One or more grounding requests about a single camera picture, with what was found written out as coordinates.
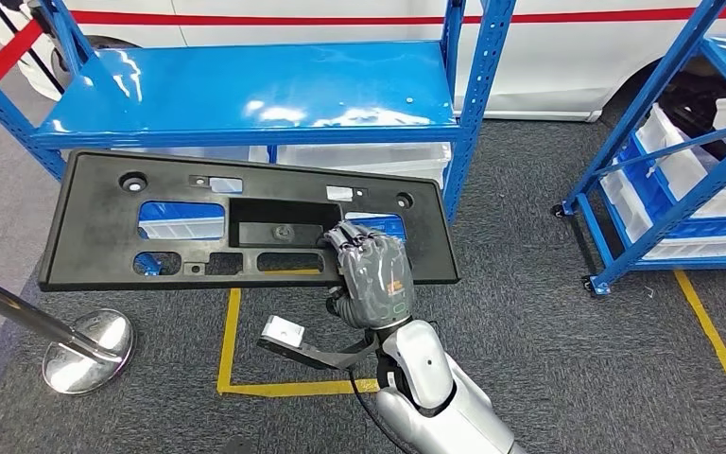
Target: black plastic panel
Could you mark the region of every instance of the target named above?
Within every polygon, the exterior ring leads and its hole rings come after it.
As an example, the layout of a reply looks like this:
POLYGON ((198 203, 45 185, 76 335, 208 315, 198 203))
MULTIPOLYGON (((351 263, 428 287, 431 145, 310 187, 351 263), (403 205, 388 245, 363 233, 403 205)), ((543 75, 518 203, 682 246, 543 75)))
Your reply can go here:
POLYGON ((46 291, 338 284, 336 254, 317 240, 348 212, 399 215, 415 282, 458 281, 441 195, 432 180, 77 150, 62 182, 39 284, 46 291), (243 192, 215 193, 206 183, 209 177, 241 179, 243 192), (130 185, 142 189, 132 192, 130 185), (352 200, 329 201, 327 185, 353 188, 352 200), (226 214, 224 236, 220 241, 142 239, 138 210, 146 201, 220 204, 226 214), (181 266, 169 275, 146 276, 133 268, 139 253, 175 253, 181 266), (304 263, 305 254, 310 260, 313 253, 323 263, 313 273, 287 273, 271 265, 260 271, 267 257, 289 263, 286 255, 272 253, 299 254, 294 263, 304 263))

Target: yellow tape line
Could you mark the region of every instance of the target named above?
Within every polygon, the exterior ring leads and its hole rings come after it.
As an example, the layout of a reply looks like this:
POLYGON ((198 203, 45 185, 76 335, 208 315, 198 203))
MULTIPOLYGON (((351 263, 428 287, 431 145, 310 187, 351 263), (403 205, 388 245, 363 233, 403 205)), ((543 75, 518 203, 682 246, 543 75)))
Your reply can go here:
POLYGON ((719 336, 719 332, 714 327, 714 323, 711 322, 708 312, 705 311, 705 307, 702 305, 700 297, 697 296, 697 292, 694 291, 694 286, 691 285, 691 281, 689 281, 686 273, 681 270, 675 270, 675 278, 678 279, 678 284, 681 286, 681 290, 683 291, 683 295, 686 297, 686 301, 688 301, 691 308, 694 310, 694 313, 697 315, 697 320, 700 321, 702 331, 705 333, 705 336, 708 337, 711 345, 714 346, 714 351, 717 352, 717 357, 719 358, 719 364, 722 365, 722 369, 725 370, 726 374, 725 342, 722 341, 722 338, 719 336))
MULTIPOLYGON (((289 274, 317 274, 318 270, 274 271, 289 274)), ((259 395, 262 397, 292 397, 301 395, 327 395, 353 393, 348 381, 310 381, 302 383, 265 383, 255 385, 233 385, 233 359, 240 314, 240 289, 230 290, 227 307, 227 321, 224 325, 224 341, 221 345, 221 360, 218 363, 218 393, 259 395)), ((363 378, 355 381, 362 393, 374 393, 380 389, 377 380, 363 378)))

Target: gray robotic hand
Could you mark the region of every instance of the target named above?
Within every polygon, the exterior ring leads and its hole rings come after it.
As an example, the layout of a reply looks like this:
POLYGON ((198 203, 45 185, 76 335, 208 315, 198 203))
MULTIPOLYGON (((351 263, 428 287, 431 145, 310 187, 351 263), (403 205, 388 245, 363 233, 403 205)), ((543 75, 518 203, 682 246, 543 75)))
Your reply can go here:
POLYGON ((353 328, 402 323, 413 307, 413 274, 397 238, 349 221, 324 234, 337 250, 346 288, 334 289, 327 308, 353 328))

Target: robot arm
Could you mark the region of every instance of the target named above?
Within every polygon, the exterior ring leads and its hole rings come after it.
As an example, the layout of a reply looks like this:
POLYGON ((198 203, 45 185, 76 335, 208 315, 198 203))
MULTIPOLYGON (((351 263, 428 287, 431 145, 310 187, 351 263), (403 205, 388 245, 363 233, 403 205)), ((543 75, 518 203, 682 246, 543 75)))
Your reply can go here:
POLYGON ((423 454, 524 454, 493 412, 491 400, 447 355, 435 330, 412 321, 383 342, 405 373, 409 393, 389 385, 377 410, 400 438, 423 454))
POLYGON ((364 329, 366 339, 325 353, 302 342, 303 328, 271 317, 259 344, 319 369, 348 369, 375 352, 377 409, 391 430, 422 454, 524 454, 488 396, 444 352, 433 327, 413 320, 413 279, 404 245, 347 221, 325 238, 338 252, 346 282, 327 308, 349 326, 364 329), (284 330, 283 322, 292 330, 284 330))

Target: red stripe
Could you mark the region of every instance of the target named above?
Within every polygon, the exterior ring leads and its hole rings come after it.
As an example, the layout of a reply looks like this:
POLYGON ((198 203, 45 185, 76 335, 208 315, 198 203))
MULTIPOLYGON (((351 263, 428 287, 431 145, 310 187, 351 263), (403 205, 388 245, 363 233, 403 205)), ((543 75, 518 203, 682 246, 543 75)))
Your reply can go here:
MULTIPOLYGON (((623 11, 550 12, 514 14, 514 24, 562 22, 639 22, 688 19, 693 8, 629 9, 623 11)), ((442 17, 271 17, 197 16, 143 14, 134 12, 73 11, 80 24, 121 26, 427 26, 443 23, 442 17)), ((726 19, 726 7, 720 15, 726 19)), ((479 24, 480 16, 466 16, 464 23, 479 24)))
POLYGON ((9 40, 9 43, 0 49, 0 80, 7 74, 12 66, 21 59, 27 50, 40 37, 42 31, 32 20, 9 40))

